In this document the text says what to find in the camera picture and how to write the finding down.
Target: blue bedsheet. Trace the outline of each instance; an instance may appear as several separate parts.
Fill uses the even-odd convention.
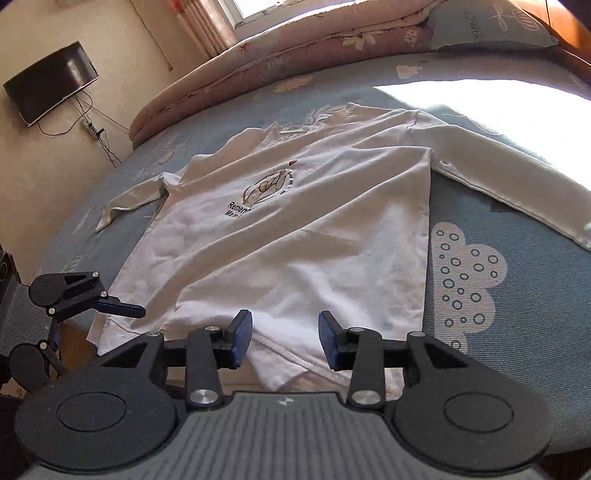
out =
[[[193,115],[141,145],[64,225],[50,244],[39,273],[98,270],[109,286],[163,200],[125,214],[95,234],[108,201],[163,171],[178,171],[195,154],[215,152],[247,127],[264,128],[273,122],[284,127],[307,125],[348,102],[389,109],[421,108],[443,121],[526,151],[571,176],[577,175],[579,164],[558,165],[560,156],[550,147],[536,151],[538,144],[546,143],[542,138],[536,139],[535,131],[529,132],[527,125],[517,122],[513,125],[516,133],[511,136],[510,131],[504,130],[505,122],[512,125],[517,113],[544,108],[536,103],[543,103],[543,98],[511,96],[510,92],[527,87],[525,83],[501,84],[508,89],[502,91],[509,92],[510,101],[487,97],[478,82],[461,84],[466,89],[465,95],[457,99],[460,106],[437,101],[438,95],[449,97],[446,89],[451,84],[446,81],[461,79],[508,79],[547,85],[559,89],[557,95],[566,95],[560,90],[573,92],[578,96],[568,99],[585,105],[582,97],[589,97],[589,90],[579,79],[554,64],[535,57],[495,53],[386,57],[316,72],[296,82],[282,82],[280,88],[277,84],[269,85]],[[408,90],[413,82],[421,86],[416,82],[426,81],[438,83],[422,84],[422,92]],[[481,112],[483,117],[476,118]],[[532,117],[532,124],[539,116]],[[547,112],[549,122],[555,116],[555,112]],[[482,118],[493,125],[483,123]],[[565,131],[560,131],[560,135],[572,132]],[[474,155],[478,161],[478,152]],[[578,181],[584,183],[588,178]],[[443,232],[438,225],[453,225],[463,232],[466,245],[484,244],[499,254],[487,255],[482,260],[482,268],[491,275],[491,286],[487,289],[489,303],[483,305],[482,312],[472,304],[477,303],[476,296],[462,304],[468,312],[462,316],[466,322],[484,325],[488,316],[487,328],[466,333],[463,348],[548,400],[556,417],[554,451],[591,446],[591,400],[587,395],[591,391],[591,349],[587,345],[591,311],[586,308],[591,286],[589,252],[536,220],[435,173],[430,205],[433,235]],[[434,239],[432,246],[440,248]],[[445,323],[436,324],[438,302],[455,298],[442,300],[435,294],[434,283],[439,277],[437,272],[434,274],[434,268],[439,268],[441,254],[432,248],[429,257],[424,330],[430,333],[437,333],[437,328],[445,326]],[[474,268],[480,268],[476,267],[481,265],[477,260]],[[496,266],[499,262],[506,269],[500,283],[495,281],[498,278],[495,275],[500,273],[500,267]],[[92,317],[89,312],[75,321],[88,328]]]

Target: pillowcase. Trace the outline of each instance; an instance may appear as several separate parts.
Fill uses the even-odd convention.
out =
[[[480,48],[549,47],[558,41],[546,28],[508,0],[447,0],[427,21],[431,48],[473,44]]]

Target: round disc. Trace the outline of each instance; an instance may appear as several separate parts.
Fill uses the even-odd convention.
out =
[[[174,430],[170,397],[134,369],[97,368],[46,385],[19,409],[15,431],[40,463],[100,472],[143,458]]]

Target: cable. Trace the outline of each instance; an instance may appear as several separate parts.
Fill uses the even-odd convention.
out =
[[[90,106],[90,108],[92,108],[95,112],[99,112],[102,116],[104,116],[105,118],[108,118],[109,120],[111,120],[115,125],[119,125],[123,130],[125,130],[126,132],[129,132],[129,128],[124,127],[123,125],[121,125],[119,122],[113,120],[109,115],[107,115],[106,113],[101,112],[98,108],[95,108],[94,106],[92,106],[92,97],[90,95],[88,95],[88,93],[86,93],[84,90],[81,90],[82,93],[84,93],[89,99],[90,99],[90,103],[88,103],[86,100],[83,99],[79,99],[78,96],[76,95],[75,97],[78,99],[79,102],[83,102],[85,105]]]
[[[87,124],[89,125],[89,128],[92,127],[92,120],[91,118],[86,115],[86,113],[88,112],[88,110],[86,112],[84,112],[84,107],[82,106],[82,104],[80,103],[80,99],[74,95],[74,99],[76,100],[76,102],[78,103],[78,105],[80,106],[80,109],[78,109],[78,107],[76,106],[76,104],[74,103],[74,100],[72,100],[72,103],[74,104],[74,107],[76,108],[76,110],[78,110],[78,112],[80,112],[83,117],[84,120],[87,122]],[[100,135],[104,133],[105,134],[105,139],[107,141],[107,145],[105,145],[105,143],[103,142],[103,139],[100,137]],[[107,158],[109,159],[109,161],[111,162],[111,165],[113,165],[113,168],[117,168],[117,166],[115,165],[115,162],[113,161],[113,159],[111,158],[111,155],[113,155],[118,161],[119,163],[121,163],[121,160],[119,159],[119,157],[117,155],[115,155],[111,149],[109,148],[109,138],[107,137],[107,133],[105,132],[105,130],[101,130],[99,132],[96,132],[96,139],[99,141],[100,146],[103,148],[104,152],[107,154]]]
[[[112,152],[112,151],[109,149],[109,137],[107,137],[107,132],[104,132],[104,133],[105,133],[105,141],[107,142],[107,151],[109,151],[109,152],[111,153],[111,155],[113,155],[113,156],[114,156],[114,157],[117,159],[117,161],[118,161],[119,163],[121,163],[121,160],[119,159],[119,157],[118,157],[117,155],[115,155],[115,153],[113,153],[113,152]]]
[[[43,129],[41,128],[41,122],[38,121],[37,122],[37,126],[39,127],[39,130],[41,131],[41,133],[43,135],[47,135],[48,137],[60,137],[62,135],[68,134],[70,133],[70,131],[72,131],[72,128],[74,128],[74,126],[80,121],[81,118],[83,118],[88,112],[90,112],[90,109],[92,108],[92,104],[89,105],[88,110],[86,112],[82,112],[82,114],[76,119],[76,121],[72,124],[72,126],[66,130],[65,132],[60,132],[58,134],[48,134],[47,132],[44,132]]]

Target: tv screen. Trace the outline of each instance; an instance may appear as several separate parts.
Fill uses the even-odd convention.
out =
[[[4,84],[27,126],[98,79],[80,42],[39,60]]]

